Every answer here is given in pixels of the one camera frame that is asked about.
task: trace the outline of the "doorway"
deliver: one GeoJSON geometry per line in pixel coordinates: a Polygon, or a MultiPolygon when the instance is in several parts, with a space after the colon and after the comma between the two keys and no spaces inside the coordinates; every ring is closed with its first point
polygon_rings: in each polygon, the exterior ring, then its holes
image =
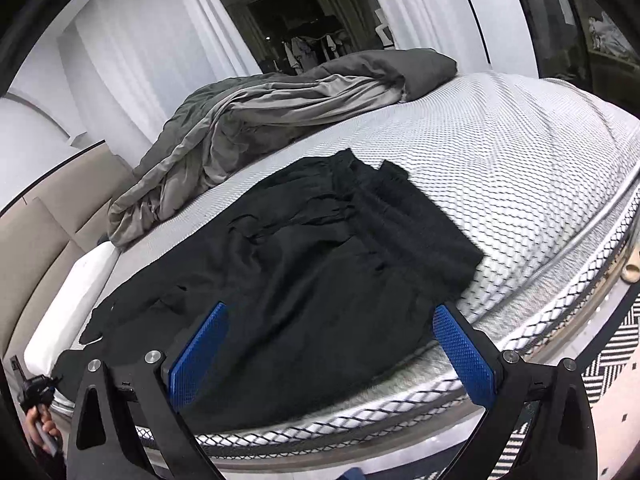
{"type": "Polygon", "coordinates": [[[393,48],[378,0],[221,0],[265,73],[296,75],[331,59],[393,48]]]}

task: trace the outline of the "black cloth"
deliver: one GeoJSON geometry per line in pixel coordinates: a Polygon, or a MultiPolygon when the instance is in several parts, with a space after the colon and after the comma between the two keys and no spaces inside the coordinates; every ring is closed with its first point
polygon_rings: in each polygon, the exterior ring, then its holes
{"type": "Polygon", "coordinates": [[[194,432],[283,422],[344,399],[431,338],[482,253],[385,161],[350,150],[268,176],[98,306],[54,368],[69,399],[86,363],[166,350],[219,301],[229,330],[181,410],[194,432]]]}

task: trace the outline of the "metal screw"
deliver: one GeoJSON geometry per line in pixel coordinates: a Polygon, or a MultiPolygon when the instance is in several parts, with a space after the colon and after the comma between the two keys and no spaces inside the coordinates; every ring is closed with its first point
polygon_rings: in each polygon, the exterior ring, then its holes
{"type": "Polygon", "coordinates": [[[569,359],[569,358],[563,359],[562,360],[562,364],[570,372],[575,372],[575,369],[578,367],[578,365],[575,363],[575,361],[573,359],[569,359]]]}
{"type": "Polygon", "coordinates": [[[161,357],[162,357],[162,354],[158,350],[152,350],[151,352],[146,353],[145,361],[150,365],[152,365],[153,363],[158,361],[158,359],[161,357]]]}
{"type": "Polygon", "coordinates": [[[98,368],[100,368],[101,365],[102,363],[100,362],[100,359],[94,359],[93,361],[89,361],[86,369],[90,372],[95,372],[98,368]]]}
{"type": "Polygon", "coordinates": [[[502,352],[502,358],[512,365],[520,360],[520,356],[514,350],[505,350],[502,352]]]}

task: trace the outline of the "gray comforter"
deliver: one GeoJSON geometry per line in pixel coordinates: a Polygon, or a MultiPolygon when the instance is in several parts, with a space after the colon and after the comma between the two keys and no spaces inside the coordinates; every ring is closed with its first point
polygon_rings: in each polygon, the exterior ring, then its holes
{"type": "Polygon", "coordinates": [[[109,238],[122,247],[253,160],[328,124],[418,99],[455,75],[456,62],[433,50],[372,50],[298,76],[205,86],[167,121],[111,203],[109,238]]]}

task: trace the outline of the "upholstered headboard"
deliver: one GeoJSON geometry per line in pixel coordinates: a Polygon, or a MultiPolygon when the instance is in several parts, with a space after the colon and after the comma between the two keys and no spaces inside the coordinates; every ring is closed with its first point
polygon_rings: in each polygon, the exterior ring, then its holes
{"type": "Polygon", "coordinates": [[[130,168],[105,143],[30,186],[0,216],[0,356],[23,354],[71,267],[106,232],[113,191],[130,168]]]}

